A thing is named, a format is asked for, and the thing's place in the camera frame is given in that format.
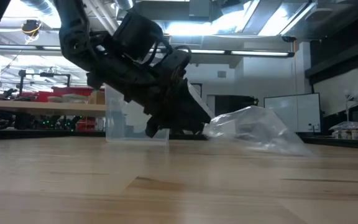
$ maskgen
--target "door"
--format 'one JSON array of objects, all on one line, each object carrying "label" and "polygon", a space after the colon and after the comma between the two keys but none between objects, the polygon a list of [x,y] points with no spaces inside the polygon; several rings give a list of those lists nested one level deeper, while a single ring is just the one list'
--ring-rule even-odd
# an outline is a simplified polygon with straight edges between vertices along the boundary
[{"label": "door", "polygon": [[206,96],[206,104],[208,108],[212,111],[213,114],[215,113],[215,96],[214,95],[207,95]]}]

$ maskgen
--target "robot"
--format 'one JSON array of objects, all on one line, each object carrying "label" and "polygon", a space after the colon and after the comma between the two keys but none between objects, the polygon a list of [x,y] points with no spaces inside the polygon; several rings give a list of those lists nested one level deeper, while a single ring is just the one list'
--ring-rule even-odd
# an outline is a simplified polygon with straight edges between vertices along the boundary
[{"label": "robot", "polygon": [[[110,35],[90,29],[82,0],[54,3],[62,22],[59,38],[63,56],[88,72],[89,86],[99,89],[105,83],[122,93],[126,102],[134,100],[143,106],[143,112],[152,116],[146,135],[152,138],[166,128],[195,133],[211,121],[206,105],[184,78],[190,48],[173,48],[156,23],[134,12],[128,12]],[[165,46],[165,56],[150,66],[159,44]],[[141,63],[153,46],[149,59]]]}]

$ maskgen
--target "whiteboard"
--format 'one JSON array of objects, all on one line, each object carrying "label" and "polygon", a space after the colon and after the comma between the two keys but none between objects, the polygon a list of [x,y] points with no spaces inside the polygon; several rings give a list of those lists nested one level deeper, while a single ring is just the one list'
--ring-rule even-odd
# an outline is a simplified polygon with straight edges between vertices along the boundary
[{"label": "whiteboard", "polygon": [[265,98],[271,109],[289,128],[298,133],[321,132],[320,96],[318,93]]},{"label": "whiteboard", "polygon": [[296,96],[265,98],[265,108],[271,109],[289,128],[298,131],[298,106]]}]

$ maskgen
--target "table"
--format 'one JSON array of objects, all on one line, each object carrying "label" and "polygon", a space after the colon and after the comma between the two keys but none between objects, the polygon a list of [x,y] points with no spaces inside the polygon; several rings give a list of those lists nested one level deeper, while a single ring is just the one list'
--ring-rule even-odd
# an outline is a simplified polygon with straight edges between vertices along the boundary
[{"label": "table", "polygon": [[106,105],[86,105],[76,103],[41,103],[0,100],[0,110],[29,114],[78,115],[104,117]]},{"label": "table", "polygon": [[358,149],[0,141],[0,223],[358,223]]}]

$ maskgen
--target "wooden table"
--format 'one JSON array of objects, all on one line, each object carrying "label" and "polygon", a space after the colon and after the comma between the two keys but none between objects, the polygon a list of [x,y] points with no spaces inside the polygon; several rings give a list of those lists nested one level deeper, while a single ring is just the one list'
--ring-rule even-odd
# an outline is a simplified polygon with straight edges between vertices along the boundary
[{"label": "wooden table", "polygon": [[106,105],[76,103],[40,103],[0,100],[0,110],[45,115],[78,115],[104,117]]},{"label": "wooden table", "polygon": [[358,223],[358,149],[0,141],[2,223]]}]

